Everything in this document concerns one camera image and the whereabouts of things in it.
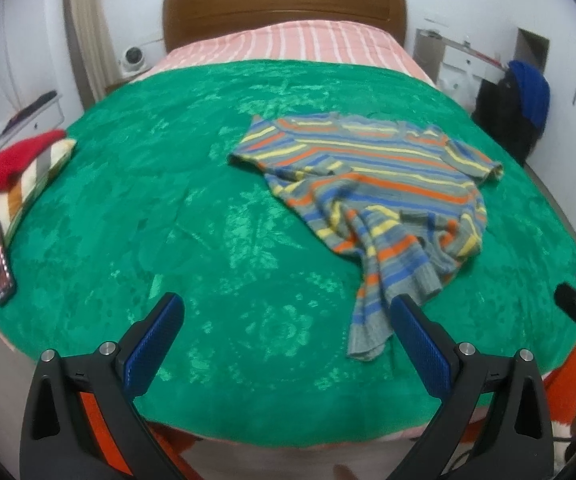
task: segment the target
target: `striped sweater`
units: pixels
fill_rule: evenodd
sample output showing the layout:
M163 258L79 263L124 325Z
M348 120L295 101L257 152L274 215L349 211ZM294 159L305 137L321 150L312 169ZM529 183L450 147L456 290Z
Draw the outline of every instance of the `striped sweater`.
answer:
M481 251L486 208L476 183L503 169L436 126L336 113L255 117L232 154L335 253L362 261L348 355L371 360L392 335L388 305L422 304Z

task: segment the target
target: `metal bolt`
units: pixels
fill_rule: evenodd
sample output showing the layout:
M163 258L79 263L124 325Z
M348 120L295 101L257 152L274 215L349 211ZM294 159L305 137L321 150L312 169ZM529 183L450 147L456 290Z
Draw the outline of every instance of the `metal bolt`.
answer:
M99 347L99 352L103 355L110 355L111 353L114 352L116 348L117 345L114 344L112 341L106 341L105 343L101 343L101 346Z
M530 362L534 359L534 355L532 355L532 352L526 348L523 348L519 351L519 357L527 362Z
M477 349L472 343L461 343L459 345L459 352L464 355L473 355L476 351Z
M52 361L53 357L54 357L54 350L52 348L50 348L48 350L44 350L42 352L42 361L44 363L47 363L48 361Z

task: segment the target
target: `pink striped bed sheet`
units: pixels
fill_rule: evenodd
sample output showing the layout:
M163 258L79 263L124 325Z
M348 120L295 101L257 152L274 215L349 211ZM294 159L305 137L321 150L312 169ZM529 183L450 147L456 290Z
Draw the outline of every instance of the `pink striped bed sheet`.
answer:
M377 66L430 85L430 78L387 32L354 22L305 20L236 32L173 50L146 79L166 70L247 59L296 59Z

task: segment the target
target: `wooden headboard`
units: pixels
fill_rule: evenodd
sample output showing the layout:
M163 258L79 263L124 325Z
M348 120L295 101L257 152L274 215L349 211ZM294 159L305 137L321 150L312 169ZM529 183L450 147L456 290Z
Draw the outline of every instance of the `wooden headboard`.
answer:
M291 20L349 20L385 30L403 45L406 0L164 0L166 51L198 40Z

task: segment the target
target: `green blanket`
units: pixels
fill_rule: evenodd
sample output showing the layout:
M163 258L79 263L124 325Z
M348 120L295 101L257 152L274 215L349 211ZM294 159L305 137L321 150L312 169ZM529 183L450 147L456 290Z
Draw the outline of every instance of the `green blanket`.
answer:
M456 341L542 370L576 327L553 304L576 247L524 171L449 98L364 66L249 61L128 85L69 128L72 161L11 246L17 295L0 329L21 351L93 351L167 290L186 321L150 391L148 418L264 446L361 441L418 426L437 408L398 341L375 361L346 358L360 268L330 252L268 191L228 164L253 114L338 111L437 124L501 160L482 193L483 252L425 307Z

